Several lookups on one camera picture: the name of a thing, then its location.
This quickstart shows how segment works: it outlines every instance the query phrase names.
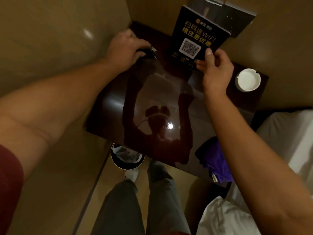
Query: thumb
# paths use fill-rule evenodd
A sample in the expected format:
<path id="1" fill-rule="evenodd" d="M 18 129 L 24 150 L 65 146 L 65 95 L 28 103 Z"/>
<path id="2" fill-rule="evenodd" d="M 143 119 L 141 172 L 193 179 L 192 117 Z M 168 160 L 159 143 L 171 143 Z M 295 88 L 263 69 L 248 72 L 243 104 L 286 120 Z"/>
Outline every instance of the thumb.
<path id="1" fill-rule="evenodd" d="M 205 51 L 205 63 L 207 67 L 215 67 L 215 57 L 210 48 Z"/>
<path id="2" fill-rule="evenodd" d="M 143 57 L 145 56 L 146 53 L 142 52 L 142 51 L 137 51 L 135 52 L 135 55 L 134 55 L 134 58 L 133 58 L 133 64 L 135 64 L 135 62 L 137 62 L 137 60 L 140 58 L 140 57 Z"/>

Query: wall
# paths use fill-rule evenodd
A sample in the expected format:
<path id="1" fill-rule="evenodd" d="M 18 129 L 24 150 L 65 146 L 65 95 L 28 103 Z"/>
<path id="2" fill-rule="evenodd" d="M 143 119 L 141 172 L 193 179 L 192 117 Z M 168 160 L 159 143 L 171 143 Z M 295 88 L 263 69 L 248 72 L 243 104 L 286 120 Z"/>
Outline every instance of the wall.
<path id="1" fill-rule="evenodd" d="M 229 57 L 270 79 L 260 108 L 313 105 L 313 0 L 223 0 L 257 13 L 222 48 Z M 127 0 L 131 19 L 168 35 L 188 0 Z"/>
<path id="2" fill-rule="evenodd" d="M 0 0 L 0 95 L 103 56 L 130 24 L 126 0 Z M 8 234 L 71 234 L 104 160 L 86 115 L 26 181 Z"/>

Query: white shoe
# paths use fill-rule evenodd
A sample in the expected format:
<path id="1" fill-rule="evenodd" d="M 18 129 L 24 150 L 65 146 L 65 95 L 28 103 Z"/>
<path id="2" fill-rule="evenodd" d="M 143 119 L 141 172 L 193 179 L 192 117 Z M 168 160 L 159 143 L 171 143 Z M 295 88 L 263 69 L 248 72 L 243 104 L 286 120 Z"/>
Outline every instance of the white shoe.
<path id="1" fill-rule="evenodd" d="M 137 176 L 138 176 L 138 173 L 139 173 L 138 167 L 133 169 L 133 170 L 127 170 L 127 171 L 125 171 L 123 179 L 124 180 L 131 180 L 132 182 L 135 183 Z"/>

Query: purple cloth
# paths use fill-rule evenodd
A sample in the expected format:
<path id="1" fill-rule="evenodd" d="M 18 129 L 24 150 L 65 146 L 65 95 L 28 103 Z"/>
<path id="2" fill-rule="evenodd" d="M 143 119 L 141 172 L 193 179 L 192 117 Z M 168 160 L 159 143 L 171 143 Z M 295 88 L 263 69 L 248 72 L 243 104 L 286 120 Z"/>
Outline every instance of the purple cloth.
<path id="1" fill-rule="evenodd" d="M 195 152 L 204 168 L 214 174 L 218 182 L 234 182 L 217 137 L 212 137 Z"/>

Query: pant leg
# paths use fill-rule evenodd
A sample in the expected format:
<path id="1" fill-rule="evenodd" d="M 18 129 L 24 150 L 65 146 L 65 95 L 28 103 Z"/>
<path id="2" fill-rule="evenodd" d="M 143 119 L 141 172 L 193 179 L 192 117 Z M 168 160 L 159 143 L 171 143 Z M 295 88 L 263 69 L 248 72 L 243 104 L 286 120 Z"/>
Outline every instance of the pant leg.
<path id="1" fill-rule="evenodd" d="M 136 193 L 131 180 L 116 184 L 104 199 L 91 235 L 144 235 Z"/>
<path id="2" fill-rule="evenodd" d="M 172 231 L 190 234 L 175 181 L 166 171 L 164 164 L 152 160 L 148 169 L 148 178 L 150 197 L 146 234 Z"/>

